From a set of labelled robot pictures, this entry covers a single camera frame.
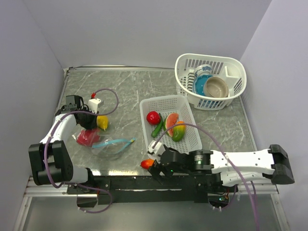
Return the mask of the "yellow fake fruit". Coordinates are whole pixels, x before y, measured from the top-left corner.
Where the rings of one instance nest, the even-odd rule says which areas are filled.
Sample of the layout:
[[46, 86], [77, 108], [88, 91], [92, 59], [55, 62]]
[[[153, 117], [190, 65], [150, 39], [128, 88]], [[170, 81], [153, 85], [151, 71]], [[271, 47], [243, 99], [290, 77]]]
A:
[[106, 115], [98, 115], [96, 119], [97, 127], [106, 130], [108, 128], [108, 117]]

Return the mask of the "orange red fake fruit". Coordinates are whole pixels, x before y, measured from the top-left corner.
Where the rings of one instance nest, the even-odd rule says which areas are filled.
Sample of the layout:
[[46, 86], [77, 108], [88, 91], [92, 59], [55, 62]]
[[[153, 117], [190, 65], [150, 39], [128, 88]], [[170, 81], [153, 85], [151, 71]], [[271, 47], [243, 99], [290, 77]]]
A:
[[140, 166], [143, 168], [143, 169], [149, 169], [154, 163], [154, 160], [152, 159], [146, 159], [146, 160], [143, 160], [141, 161], [141, 164]]

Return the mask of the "orange green fake mango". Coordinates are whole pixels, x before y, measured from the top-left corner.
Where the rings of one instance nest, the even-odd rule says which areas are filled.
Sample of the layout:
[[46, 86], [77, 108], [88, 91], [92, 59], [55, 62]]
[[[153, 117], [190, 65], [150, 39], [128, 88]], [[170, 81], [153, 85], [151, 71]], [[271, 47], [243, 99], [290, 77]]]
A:
[[172, 140], [175, 142], [179, 142], [182, 140], [186, 132], [186, 126], [183, 121], [179, 121], [175, 124], [172, 129]]

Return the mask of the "clear zip top bag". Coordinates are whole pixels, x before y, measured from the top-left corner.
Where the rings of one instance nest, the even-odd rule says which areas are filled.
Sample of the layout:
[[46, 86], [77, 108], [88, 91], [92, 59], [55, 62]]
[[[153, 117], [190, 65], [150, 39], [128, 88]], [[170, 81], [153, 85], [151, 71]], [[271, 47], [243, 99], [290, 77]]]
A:
[[[72, 134], [72, 138], [76, 141], [77, 135], [81, 130], [86, 130], [84, 128], [79, 128], [77, 132]], [[106, 133], [106, 130], [97, 128], [98, 134], [100, 135], [100, 141], [94, 143], [91, 147], [86, 147], [78, 144], [79, 146], [85, 147], [87, 152], [94, 155], [104, 155], [104, 156], [116, 156], [122, 154], [131, 144], [136, 141], [136, 138], [120, 138], [114, 139], [110, 134]]]

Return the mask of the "green fake pepper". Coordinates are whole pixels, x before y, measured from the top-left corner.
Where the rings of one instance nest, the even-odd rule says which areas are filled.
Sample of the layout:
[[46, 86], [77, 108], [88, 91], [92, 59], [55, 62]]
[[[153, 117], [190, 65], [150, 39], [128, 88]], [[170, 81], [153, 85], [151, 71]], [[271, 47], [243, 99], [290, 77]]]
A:
[[160, 132], [160, 130], [162, 129], [163, 126], [163, 117], [161, 116], [161, 114], [159, 113], [160, 116], [160, 122], [158, 123], [158, 125], [156, 126], [156, 128], [152, 131], [151, 136], [152, 138], [156, 138]]

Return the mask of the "fake watermelon slice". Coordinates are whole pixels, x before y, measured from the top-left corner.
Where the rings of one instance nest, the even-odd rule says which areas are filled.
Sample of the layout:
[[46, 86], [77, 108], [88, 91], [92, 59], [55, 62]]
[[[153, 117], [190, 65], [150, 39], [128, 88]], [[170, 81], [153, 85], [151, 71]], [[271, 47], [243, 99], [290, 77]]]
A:
[[170, 113], [164, 120], [163, 129], [166, 131], [169, 127], [175, 125], [178, 122], [179, 114]]

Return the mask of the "red fake pepper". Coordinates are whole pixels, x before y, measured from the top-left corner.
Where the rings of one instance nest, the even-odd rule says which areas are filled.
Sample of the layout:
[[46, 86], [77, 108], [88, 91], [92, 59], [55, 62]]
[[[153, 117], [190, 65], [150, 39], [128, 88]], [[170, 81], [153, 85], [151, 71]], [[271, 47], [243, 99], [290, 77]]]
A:
[[158, 125], [161, 122], [161, 117], [158, 112], [151, 111], [147, 114], [146, 120], [150, 125]]

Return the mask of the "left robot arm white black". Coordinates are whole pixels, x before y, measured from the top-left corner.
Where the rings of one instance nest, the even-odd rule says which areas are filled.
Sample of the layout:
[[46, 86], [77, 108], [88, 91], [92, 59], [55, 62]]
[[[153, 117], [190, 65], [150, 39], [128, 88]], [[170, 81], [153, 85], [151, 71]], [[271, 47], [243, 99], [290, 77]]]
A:
[[73, 129], [95, 128], [96, 115], [102, 101], [97, 98], [84, 103], [77, 95], [66, 96], [66, 104], [55, 114], [55, 121], [45, 138], [28, 149], [33, 180], [36, 185], [53, 185], [56, 188], [64, 183], [78, 184], [84, 193], [91, 193], [96, 186], [89, 168], [74, 166], [65, 143]]

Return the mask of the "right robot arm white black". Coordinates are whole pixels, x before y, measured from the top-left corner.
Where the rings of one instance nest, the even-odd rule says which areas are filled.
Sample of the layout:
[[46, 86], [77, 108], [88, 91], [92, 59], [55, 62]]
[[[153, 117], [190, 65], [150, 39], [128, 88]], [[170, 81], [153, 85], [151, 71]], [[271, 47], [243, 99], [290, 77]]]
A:
[[269, 179], [274, 185], [295, 182], [288, 154], [278, 144], [255, 152], [195, 150], [186, 154], [153, 141], [147, 154], [154, 161], [148, 171], [158, 182], [174, 173], [188, 174], [205, 178], [205, 186], [217, 192], [255, 180]]

